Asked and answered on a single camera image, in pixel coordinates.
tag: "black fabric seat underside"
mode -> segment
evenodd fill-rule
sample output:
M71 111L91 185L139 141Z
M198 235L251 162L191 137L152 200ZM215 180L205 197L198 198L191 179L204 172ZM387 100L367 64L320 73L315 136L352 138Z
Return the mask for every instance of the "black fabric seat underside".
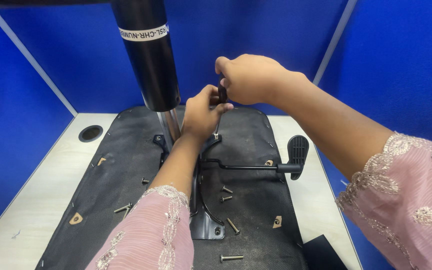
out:
M177 115L182 123L184 106L177 108ZM161 134L158 117L146 107L133 107L116 117L36 269L86 268L123 218L124 212L113 211L129 202L135 204L147 188L141 179L153 179L158 173L162 150L153 143L155 134ZM225 165L281 162L271 125L258 110L239 107L226 113L219 134L223 141L213 146L206 158L221 159ZM98 166L101 158L106 160ZM195 270L307 269L284 175L269 170L223 170L215 163L204 164L202 173L202 196L209 210L225 222L225 237L193 241ZM228 195L221 192L223 185L234 193L232 200L221 203L219 198ZM83 220L71 225L76 212ZM282 226L273 229L276 216L282 216ZM226 218L241 230L240 235L234 235ZM244 259L220 263L220 254L243 255Z

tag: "person's left hand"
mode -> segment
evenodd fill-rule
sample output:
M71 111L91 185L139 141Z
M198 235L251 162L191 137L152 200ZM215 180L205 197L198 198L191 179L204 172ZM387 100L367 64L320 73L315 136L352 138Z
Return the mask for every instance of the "person's left hand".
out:
M213 110L209 108L210 101L218 101L218 88L206 85L195 97L186 101L181 136L191 136L202 144L214 132L222 114L234 108L231 103L217 105Z

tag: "white desk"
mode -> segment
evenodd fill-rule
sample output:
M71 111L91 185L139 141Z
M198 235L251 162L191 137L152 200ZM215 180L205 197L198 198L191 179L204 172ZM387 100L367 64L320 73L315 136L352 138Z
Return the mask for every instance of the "white desk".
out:
M82 143L78 140L79 133L87 126L100 125L106 134L116 115L80 113L61 135L0 217L0 270L36 267L104 137ZM288 140L297 134L308 136L291 117L268 118L282 161L286 163ZM309 144L301 177L292 181L286 176L303 242L324 234L346 267L359 270L357 255L318 154L311 140Z

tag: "pink sleeve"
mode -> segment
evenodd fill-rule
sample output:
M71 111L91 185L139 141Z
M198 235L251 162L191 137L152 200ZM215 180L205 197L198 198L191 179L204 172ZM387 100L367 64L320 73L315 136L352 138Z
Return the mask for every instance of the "pink sleeve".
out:
M164 185L147 190L111 232L87 270L190 270L188 198Z
M336 203L398 270L432 270L432 142L399 133Z

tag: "bolt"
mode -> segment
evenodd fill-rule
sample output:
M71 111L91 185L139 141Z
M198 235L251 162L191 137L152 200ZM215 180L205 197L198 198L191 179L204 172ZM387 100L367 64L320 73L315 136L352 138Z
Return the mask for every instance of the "bolt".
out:
M226 185L223 186L223 188L221 189L221 191L225 191L227 193L233 193L231 190L226 188Z
M126 208L126 212L124 213L123 220L124 220L124 219L126 218L126 216L128 215L129 209L131 209L131 208L129 208L129 207Z
M223 261L227 261L227 260L242 260L244 258L244 256L223 256L223 254L221 254L221 256L219 257L219 261L221 263L223 263Z
M125 210L126 208L131 209L132 207L133 207L133 204L132 204L132 203L129 203L129 204L126 205L126 206L123 206L123 207L121 207L121 208L119 208L119 209L114 210L114 212L115 212L115 213L118 213L118 212L121 212L121 211Z
M229 196L229 197L223 197L221 196L221 198L219 199L221 202L227 201L227 200L231 200L233 199L233 196Z
M238 230L238 229L236 228L236 226L234 226L233 222L231 222L231 219L230 219L230 218L226 218L226 220L227 220L227 222L231 225L231 227L233 227L233 230L234 230L234 232L235 232L234 235L235 235L235 236L239 235L239 234L241 233L241 231Z

